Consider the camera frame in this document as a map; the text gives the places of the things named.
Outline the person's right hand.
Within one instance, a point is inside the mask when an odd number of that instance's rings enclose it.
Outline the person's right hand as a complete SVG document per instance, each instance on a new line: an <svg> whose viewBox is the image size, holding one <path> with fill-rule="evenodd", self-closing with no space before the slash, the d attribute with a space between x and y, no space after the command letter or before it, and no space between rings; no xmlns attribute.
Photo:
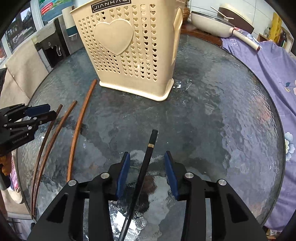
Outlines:
<svg viewBox="0 0 296 241"><path fill-rule="evenodd" d="M8 153L6 156L0 157L1 171L5 176L10 175L11 173L11 153Z"/></svg>

